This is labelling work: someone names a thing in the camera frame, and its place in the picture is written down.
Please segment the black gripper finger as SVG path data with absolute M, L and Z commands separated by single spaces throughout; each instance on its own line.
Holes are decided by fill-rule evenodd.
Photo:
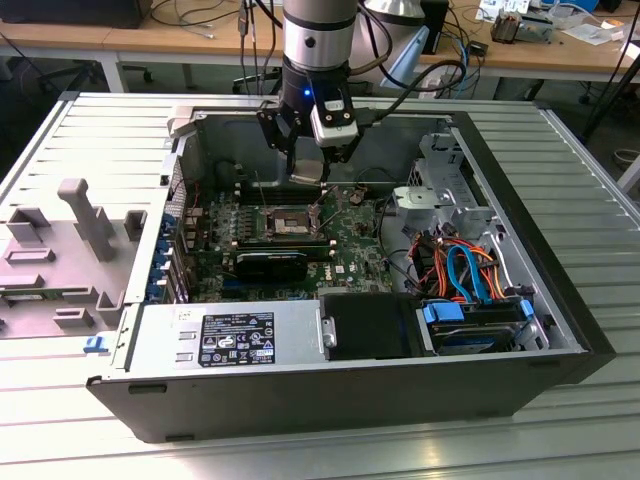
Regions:
M 256 113 L 267 145 L 286 156 L 286 173 L 292 174 L 295 168 L 296 143 L 301 133 L 301 114 L 286 104 L 263 101 Z M 285 134 L 279 126 L 282 118 L 289 132 Z
M 355 152 L 357 146 L 361 141 L 361 138 L 361 131 L 359 131 L 356 134 L 355 138 L 351 140 L 347 145 L 321 148 L 321 151 L 323 153 L 323 169 L 321 175 L 322 181 L 328 180 L 331 173 L 331 166 L 333 164 L 347 163 L 351 159 L 353 153 Z

